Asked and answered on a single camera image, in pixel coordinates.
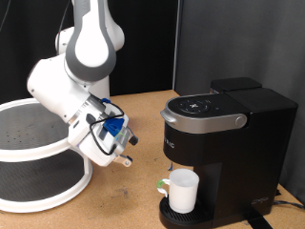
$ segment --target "black coffee maker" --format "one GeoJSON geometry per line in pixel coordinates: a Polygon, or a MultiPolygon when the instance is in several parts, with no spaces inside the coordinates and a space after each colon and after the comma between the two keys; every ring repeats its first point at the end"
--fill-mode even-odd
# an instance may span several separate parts
{"type": "Polygon", "coordinates": [[[211,92],[173,98],[161,112],[166,157],[200,178],[192,212],[161,200],[167,228],[215,228],[273,206],[297,104],[249,78],[215,80],[211,92]]]}

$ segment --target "wooden table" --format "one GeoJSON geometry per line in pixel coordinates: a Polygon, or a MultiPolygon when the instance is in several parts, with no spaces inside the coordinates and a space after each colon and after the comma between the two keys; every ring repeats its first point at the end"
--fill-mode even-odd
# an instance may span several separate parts
{"type": "MultiPolygon", "coordinates": [[[[93,164],[88,187],[71,201],[48,211],[31,214],[0,212],[0,229],[6,228],[164,228],[159,220],[159,202],[163,195],[156,182],[169,176],[170,161],[163,154],[164,120],[160,111],[177,96],[174,91],[130,94],[112,97],[130,117],[130,127],[139,137],[129,144],[124,155],[133,158],[130,168],[112,163],[103,168],[93,164]]],[[[174,169],[183,166],[174,164],[174,169]]],[[[298,202],[279,186],[275,199],[298,202]]],[[[280,229],[304,229],[305,211],[290,205],[278,205],[265,219],[280,229]]],[[[225,229],[251,229],[246,222],[225,229]]]]}

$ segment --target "black curtain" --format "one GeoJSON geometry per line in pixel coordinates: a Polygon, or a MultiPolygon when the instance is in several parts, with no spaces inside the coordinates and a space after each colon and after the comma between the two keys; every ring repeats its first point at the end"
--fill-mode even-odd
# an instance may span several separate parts
{"type": "Polygon", "coordinates": [[[250,77],[299,104],[280,183],[305,203],[305,2],[188,0],[181,8],[175,89],[250,77]]]}
{"type": "MultiPolygon", "coordinates": [[[[0,22],[9,0],[0,0],[0,22]]],[[[55,56],[67,0],[11,0],[0,33],[0,104],[31,97],[27,77],[39,59],[55,56]]],[[[109,0],[113,19],[123,29],[125,46],[111,74],[111,95],[172,88],[177,0],[109,0]]],[[[63,29],[73,26],[70,4],[63,29]]]]}

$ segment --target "black cable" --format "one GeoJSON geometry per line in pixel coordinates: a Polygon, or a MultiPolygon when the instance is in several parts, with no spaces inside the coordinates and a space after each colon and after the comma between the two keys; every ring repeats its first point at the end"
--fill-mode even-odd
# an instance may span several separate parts
{"type": "Polygon", "coordinates": [[[61,23],[60,23],[60,27],[59,27],[59,31],[58,31],[58,36],[57,36],[57,52],[56,52],[56,55],[59,55],[59,38],[60,38],[60,32],[61,32],[61,29],[63,28],[64,20],[65,20],[65,17],[66,17],[66,13],[67,13],[67,10],[68,10],[70,1],[71,1],[71,0],[68,0],[68,4],[67,4],[67,6],[66,6],[64,15],[63,15],[63,17],[62,17],[62,19],[61,19],[61,23]]]}
{"type": "Polygon", "coordinates": [[[6,13],[4,14],[4,17],[3,17],[2,22],[1,22],[0,32],[1,32],[2,28],[3,28],[3,24],[4,24],[5,20],[7,19],[7,15],[8,15],[9,9],[10,9],[10,1],[8,2],[6,13]]]}
{"type": "Polygon", "coordinates": [[[291,202],[287,202],[287,201],[283,201],[283,200],[274,201],[274,205],[279,205],[279,204],[291,204],[291,205],[293,205],[294,207],[298,207],[298,208],[300,208],[300,209],[305,210],[305,206],[302,205],[302,204],[291,203],[291,202]]]}
{"type": "Polygon", "coordinates": [[[107,153],[106,151],[104,151],[103,148],[99,145],[99,143],[98,143],[98,141],[97,141],[97,139],[96,139],[96,136],[94,135],[92,126],[95,125],[95,124],[97,124],[97,123],[100,123],[100,122],[103,122],[103,121],[106,121],[106,120],[109,120],[109,119],[112,119],[112,118],[124,116],[125,113],[123,112],[123,110],[122,110],[120,107],[116,106],[116,105],[113,104],[113,103],[110,103],[110,104],[112,104],[114,107],[116,107],[116,108],[121,112],[121,114],[114,115],[114,116],[110,116],[110,117],[106,117],[106,118],[103,118],[103,119],[101,119],[101,120],[97,120],[97,121],[93,122],[92,124],[90,124],[90,133],[91,133],[91,135],[92,135],[92,137],[93,137],[93,140],[95,141],[95,144],[96,144],[97,147],[100,149],[100,151],[103,152],[103,154],[106,155],[106,156],[110,156],[110,155],[113,154],[114,150],[116,149],[116,145],[113,144],[111,150],[110,150],[108,153],[107,153]]]}

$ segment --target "drip tray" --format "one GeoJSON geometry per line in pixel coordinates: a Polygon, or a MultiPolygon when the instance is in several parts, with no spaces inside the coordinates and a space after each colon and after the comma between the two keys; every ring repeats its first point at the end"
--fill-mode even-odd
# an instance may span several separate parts
{"type": "Polygon", "coordinates": [[[166,228],[212,228],[212,219],[204,210],[199,200],[197,200],[194,209],[190,213],[180,214],[170,207],[169,198],[163,198],[160,202],[159,217],[166,228]]]}

